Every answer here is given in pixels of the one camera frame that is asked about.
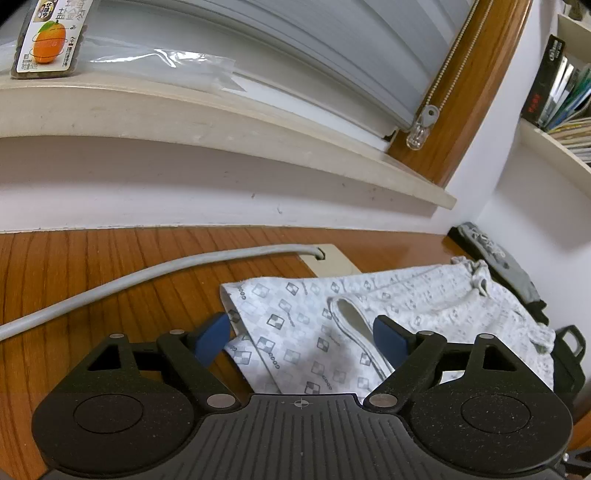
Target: gray cloth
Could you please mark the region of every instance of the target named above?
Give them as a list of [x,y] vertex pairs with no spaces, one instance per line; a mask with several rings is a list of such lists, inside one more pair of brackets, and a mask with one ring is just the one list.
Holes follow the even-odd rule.
[[491,240],[472,222],[461,224],[457,230],[466,242],[480,252],[489,267],[515,290],[524,304],[541,300],[530,276],[509,252]]

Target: gray cable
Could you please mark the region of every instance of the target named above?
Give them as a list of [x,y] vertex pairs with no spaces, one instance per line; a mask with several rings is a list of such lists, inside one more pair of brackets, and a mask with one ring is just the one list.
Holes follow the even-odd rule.
[[75,310],[94,301],[104,299],[113,293],[120,292],[126,288],[133,287],[153,278],[161,277],[178,270],[184,270],[197,265],[206,265],[210,263],[223,262],[227,260],[237,260],[240,258],[260,257],[262,255],[297,253],[314,255],[319,260],[324,258],[324,253],[318,247],[313,245],[269,245],[267,247],[241,248],[238,250],[225,250],[222,252],[211,252],[207,254],[192,255],[190,257],[178,258],[170,262],[160,263],[153,267],[144,268],[132,274],[117,278],[111,282],[105,283],[99,287],[85,291],[73,297],[60,301],[50,307],[39,310],[38,312],[26,315],[18,320],[6,323],[0,326],[0,342],[26,332],[43,323],[49,322],[61,315]]

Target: cable outlet plate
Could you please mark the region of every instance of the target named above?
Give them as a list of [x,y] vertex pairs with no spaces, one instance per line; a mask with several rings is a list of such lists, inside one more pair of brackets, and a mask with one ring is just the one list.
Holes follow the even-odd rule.
[[312,270],[312,273],[316,277],[345,277],[347,275],[359,275],[361,273],[361,270],[336,246],[332,244],[315,246],[324,252],[324,260],[318,260],[313,255],[300,255],[300,258]]

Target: book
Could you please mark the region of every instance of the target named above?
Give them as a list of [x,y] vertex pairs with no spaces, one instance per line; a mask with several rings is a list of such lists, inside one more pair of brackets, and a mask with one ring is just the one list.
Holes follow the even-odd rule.
[[548,134],[555,140],[562,141],[581,135],[587,135],[591,129],[591,121],[578,124],[562,124],[554,130],[549,130]]
[[591,79],[586,79],[579,92],[571,93],[566,99],[565,105],[558,111],[547,125],[547,129],[553,129],[565,121],[574,120],[585,115],[589,106],[591,95]]
[[556,128],[558,125],[566,123],[572,119],[579,118],[583,115],[582,109],[577,109],[577,105],[573,104],[576,99],[584,100],[581,98],[581,94],[584,93],[591,86],[591,65],[587,65],[579,74],[577,82],[566,98],[560,109],[554,114],[554,116],[546,123],[545,129],[551,130]]
[[554,110],[560,95],[562,95],[562,92],[564,92],[564,88],[566,87],[566,83],[569,81],[571,73],[573,73],[573,69],[574,66],[569,63],[568,59],[566,57],[562,57],[560,67],[558,67],[556,77],[554,77],[554,84],[552,85],[550,94],[548,95],[548,100],[546,101],[544,109],[540,115],[540,119],[538,120],[538,126],[540,128],[542,128],[548,122],[548,120],[550,120],[550,113]]
[[550,113],[546,116],[544,123],[542,124],[542,128],[546,127],[546,125],[548,125],[548,122],[550,121],[550,119],[552,117],[554,117],[554,115],[556,115],[556,113],[558,113],[558,110],[560,110],[560,108],[563,106],[565,100],[568,98],[570,92],[573,91],[575,84],[577,83],[577,78],[579,78],[579,69],[574,68],[574,65],[570,64],[568,65],[566,71],[564,72],[564,77],[563,80],[560,84],[560,86],[558,87],[558,92],[557,92],[557,99],[554,102],[554,108],[552,108],[550,110]]
[[563,57],[564,41],[550,35],[534,84],[521,109],[521,116],[535,126],[538,126]]
[[575,137],[569,140],[562,140],[560,143],[563,144],[566,148],[576,148],[581,147],[583,145],[591,145],[591,136]]

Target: white shelf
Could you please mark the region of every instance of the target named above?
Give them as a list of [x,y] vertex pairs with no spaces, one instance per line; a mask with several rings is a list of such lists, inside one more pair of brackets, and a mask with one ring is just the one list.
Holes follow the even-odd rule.
[[[591,63],[591,25],[558,14],[558,37],[569,57]],[[591,198],[591,168],[554,138],[521,119],[521,141]]]
[[5,113],[0,137],[74,135],[196,145],[341,175],[448,209],[456,203],[377,148],[232,93],[98,73],[51,80],[5,75],[0,76],[0,105]]
[[591,198],[591,168],[548,134],[521,119],[521,141]]
[[558,14],[558,38],[564,40],[568,55],[591,63],[591,25]]

